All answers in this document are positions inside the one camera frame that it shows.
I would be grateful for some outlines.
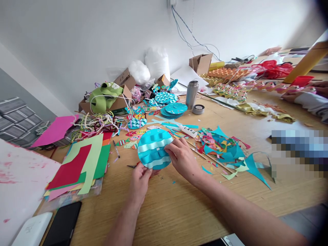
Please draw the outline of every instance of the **black phone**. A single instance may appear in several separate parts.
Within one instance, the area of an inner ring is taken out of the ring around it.
[[[43,246],[69,246],[81,205],[76,202],[58,209]]]

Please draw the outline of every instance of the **person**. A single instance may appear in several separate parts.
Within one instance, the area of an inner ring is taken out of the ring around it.
[[[301,104],[310,113],[320,116],[328,124],[328,81],[311,84],[317,94],[310,92],[286,92],[281,97],[290,103]]]
[[[174,139],[164,149],[178,173],[214,203],[229,227],[245,245],[308,244],[304,236],[281,220],[202,171],[184,138]],[[148,180],[153,172],[142,164],[134,169],[128,198],[107,235],[106,246],[132,245],[137,217],[148,189]]]

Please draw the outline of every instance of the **sleeve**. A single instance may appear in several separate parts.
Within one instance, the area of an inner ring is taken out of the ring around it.
[[[310,92],[303,92],[295,99],[295,103],[301,104],[312,114],[320,116],[322,122],[328,124],[328,99]]]

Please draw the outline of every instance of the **white stuffing bag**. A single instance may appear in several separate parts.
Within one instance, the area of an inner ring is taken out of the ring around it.
[[[152,79],[156,81],[160,76],[170,80],[170,67],[168,65],[168,54],[165,47],[151,47],[147,50],[145,56],[145,64],[149,69]]]
[[[137,85],[145,85],[150,80],[149,69],[140,60],[131,62],[129,66],[129,73],[132,75]]]

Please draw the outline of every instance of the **pixelated blur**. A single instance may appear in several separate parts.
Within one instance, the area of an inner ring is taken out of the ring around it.
[[[272,176],[328,177],[328,131],[272,131]]]

